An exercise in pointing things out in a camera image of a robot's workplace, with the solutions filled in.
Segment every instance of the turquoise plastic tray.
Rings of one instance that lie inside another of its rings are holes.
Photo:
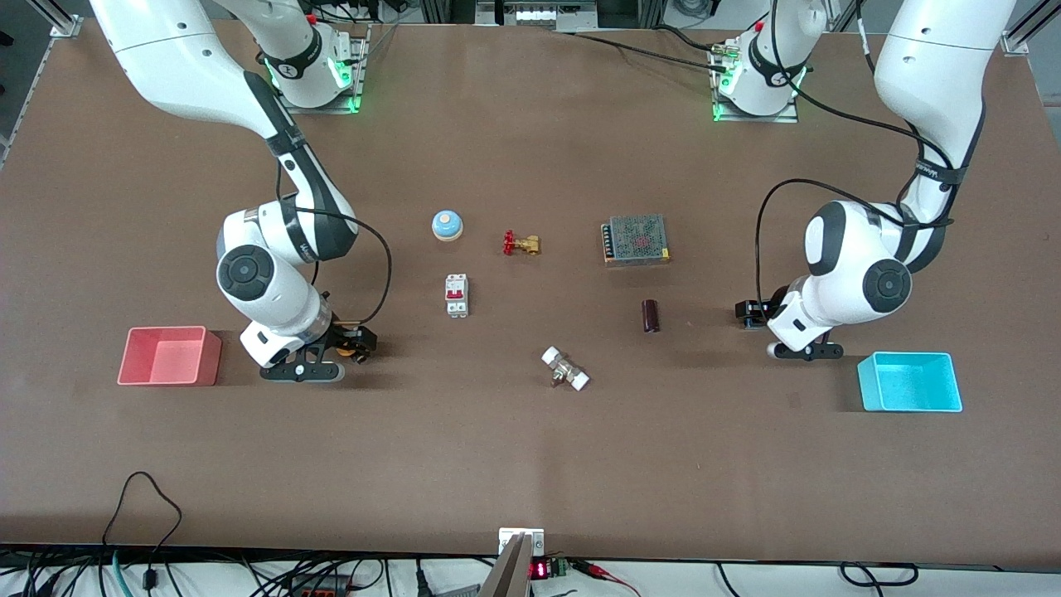
[[[866,410],[961,412],[946,353],[873,353],[858,364],[858,385]]]

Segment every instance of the red plastic tray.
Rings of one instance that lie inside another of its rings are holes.
[[[119,386],[213,386],[221,338],[202,326],[134,328],[125,340]]]

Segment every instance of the robotic arm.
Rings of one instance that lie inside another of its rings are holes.
[[[1013,4],[903,3],[874,82],[885,105],[942,154],[923,145],[902,199],[874,204],[902,225],[851,200],[833,200],[815,213],[804,235],[810,275],[779,288],[765,306],[767,327],[780,340],[771,345],[771,356],[810,355],[815,339],[833,328],[873,321],[906,303],[910,274],[924,268],[942,247],[945,227],[940,224],[984,123],[984,71]]]
[[[251,320],[240,339],[263,376],[264,369],[325,337],[356,336],[360,350],[352,352],[364,361],[375,336],[336,328],[325,297],[294,266],[342,257],[358,236],[354,223],[302,209],[351,217],[353,210],[268,84],[225,52],[195,0],[91,3],[122,70],[144,99],[182,118],[254,130],[297,188],[293,195],[228,215],[218,235],[218,285]],[[311,27],[296,0],[221,3],[247,19],[275,68],[282,73],[290,66],[289,96],[334,96],[335,78],[320,72],[329,68],[321,40],[331,39],[331,28]],[[323,364],[314,369],[319,375],[296,373],[294,381],[334,382],[343,369]]]

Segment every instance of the brown tabletop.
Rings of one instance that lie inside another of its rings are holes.
[[[249,63],[246,31],[218,28]],[[899,123],[855,36],[824,36],[814,64],[810,92]],[[790,176],[891,199],[908,139],[811,106],[797,125],[714,123],[703,71],[536,29],[402,27],[366,89],[356,116],[298,120],[394,248],[382,347],[337,385],[274,385],[213,280],[222,218],[273,196],[265,144],[149,105],[94,22],[55,43],[0,173],[0,538],[98,541],[143,469],[184,508],[181,544],[485,554],[522,525],[596,557],[1061,561],[1061,158],[1025,59],[988,69],[957,223],[909,304],[812,365],[766,359],[770,335],[733,320],[759,204]],[[766,291],[805,273],[830,198],[772,201]],[[465,218],[451,244],[430,229],[442,208]],[[645,212],[673,263],[605,268],[598,225]],[[542,253],[503,256],[507,228]],[[382,254],[365,235],[321,265],[341,316],[375,304]],[[449,273],[471,279],[466,320],[446,316]],[[224,339],[216,387],[116,385],[129,328],[195,324]],[[553,345],[585,391],[550,388]],[[863,411],[873,351],[951,353],[964,411]],[[114,541],[172,523],[146,485],[126,507]]]

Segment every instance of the black joint band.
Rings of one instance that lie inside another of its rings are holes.
[[[923,157],[919,157],[917,161],[914,162],[914,169],[918,171],[918,174],[932,178],[937,182],[958,186],[966,178],[966,171],[969,170],[969,166],[944,168],[938,163],[933,163]]]
[[[806,66],[806,60],[803,60],[796,66],[782,69],[778,65],[767,60],[759,52],[758,35],[748,45],[748,49],[750,50],[751,66],[755,67],[755,70],[763,75],[763,78],[766,78],[766,84],[770,87],[784,87],[788,85],[789,81],[795,82],[796,77],[803,70],[803,67]]]
[[[298,55],[280,59],[264,52],[262,53],[265,56],[265,60],[268,62],[269,67],[272,67],[273,72],[284,78],[301,78],[306,67],[315,63],[320,57],[320,49],[324,46],[320,40],[320,32],[316,28],[311,27],[310,29],[313,31],[313,39],[310,40],[310,45]]]
[[[273,152],[274,156],[281,156],[294,153],[295,150],[306,144],[306,135],[298,128],[297,124],[289,124],[282,130],[265,139],[265,144]]]

